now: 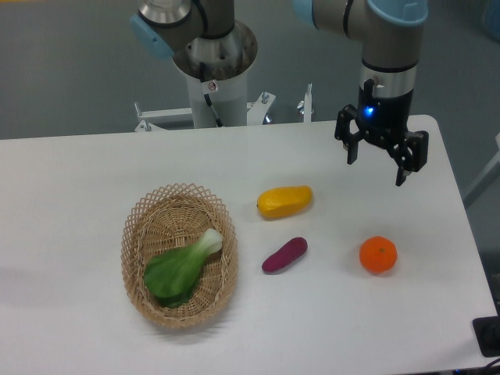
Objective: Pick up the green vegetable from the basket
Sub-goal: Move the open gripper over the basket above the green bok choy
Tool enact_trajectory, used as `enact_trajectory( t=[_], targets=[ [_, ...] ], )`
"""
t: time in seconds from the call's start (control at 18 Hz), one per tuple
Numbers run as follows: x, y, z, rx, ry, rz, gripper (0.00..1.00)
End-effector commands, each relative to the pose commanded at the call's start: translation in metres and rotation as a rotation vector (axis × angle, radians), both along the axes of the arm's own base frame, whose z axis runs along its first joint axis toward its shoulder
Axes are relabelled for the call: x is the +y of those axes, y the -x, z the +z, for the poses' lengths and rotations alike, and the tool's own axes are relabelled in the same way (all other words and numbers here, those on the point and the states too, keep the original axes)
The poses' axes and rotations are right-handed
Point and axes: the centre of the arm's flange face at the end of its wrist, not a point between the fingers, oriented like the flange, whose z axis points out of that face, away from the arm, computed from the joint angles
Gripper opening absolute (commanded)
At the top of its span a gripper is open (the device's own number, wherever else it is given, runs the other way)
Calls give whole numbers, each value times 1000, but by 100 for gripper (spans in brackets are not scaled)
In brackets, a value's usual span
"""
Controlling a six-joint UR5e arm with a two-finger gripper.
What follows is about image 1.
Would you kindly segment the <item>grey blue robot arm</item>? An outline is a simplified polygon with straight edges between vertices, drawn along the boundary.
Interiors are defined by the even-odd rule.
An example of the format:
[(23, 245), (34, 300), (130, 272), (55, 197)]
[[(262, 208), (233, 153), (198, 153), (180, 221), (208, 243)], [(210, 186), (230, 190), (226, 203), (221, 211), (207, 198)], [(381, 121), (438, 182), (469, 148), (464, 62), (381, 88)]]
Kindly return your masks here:
[[(381, 148), (397, 164), (395, 183), (427, 162), (428, 133), (407, 127), (420, 57), (425, 1), (296, 1), (296, 16), (319, 30), (362, 44), (356, 105), (337, 115), (334, 136), (357, 159), (361, 141)], [(190, 84), (196, 127), (248, 123), (245, 81), (258, 46), (234, 16), (232, 1), (140, 1), (130, 17), (136, 38), (157, 59), (173, 60)]]

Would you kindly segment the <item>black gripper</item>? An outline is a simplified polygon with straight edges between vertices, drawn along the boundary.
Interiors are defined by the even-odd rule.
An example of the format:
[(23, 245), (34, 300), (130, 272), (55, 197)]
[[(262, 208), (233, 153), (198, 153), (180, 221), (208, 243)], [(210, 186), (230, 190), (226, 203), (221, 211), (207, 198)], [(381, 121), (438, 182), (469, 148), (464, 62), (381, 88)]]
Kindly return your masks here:
[[(359, 107), (346, 105), (337, 114), (334, 136), (347, 151), (347, 164), (358, 158), (359, 142), (365, 140), (379, 148), (390, 149), (398, 166), (395, 185), (401, 187), (407, 176), (419, 172), (427, 163), (429, 134), (408, 131), (407, 121), (413, 90), (391, 98), (374, 94), (375, 83), (368, 79), (359, 89)], [(351, 122), (358, 126), (351, 132)]]

